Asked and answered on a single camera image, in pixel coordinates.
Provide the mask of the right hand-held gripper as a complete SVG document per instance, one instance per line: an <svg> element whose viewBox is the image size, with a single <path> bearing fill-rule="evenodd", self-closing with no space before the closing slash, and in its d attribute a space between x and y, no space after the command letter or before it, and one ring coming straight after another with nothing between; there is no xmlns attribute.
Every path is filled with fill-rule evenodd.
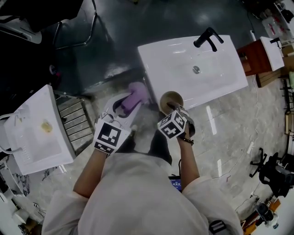
<svg viewBox="0 0 294 235"><path fill-rule="evenodd" d="M176 102L167 102L168 107L173 109L170 114L159 112L160 120L157 124L158 130L167 138L175 137L185 138L186 126L189 128L189 137L195 135L194 121L190 118L189 113Z"/></svg>

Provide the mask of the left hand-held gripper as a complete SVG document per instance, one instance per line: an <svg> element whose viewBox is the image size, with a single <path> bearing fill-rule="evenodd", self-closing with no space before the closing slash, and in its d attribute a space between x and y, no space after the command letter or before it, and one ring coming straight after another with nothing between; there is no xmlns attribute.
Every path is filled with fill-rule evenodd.
<svg viewBox="0 0 294 235"><path fill-rule="evenodd" d="M140 102L131 110L127 110L121 105L130 95L130 92L120 93L107 101L105 111L101 113L95 123L93 139L93 146L95 149L112 155L129 137L130 127L124 126L130 126L133 123L141 107Z"/></svg>

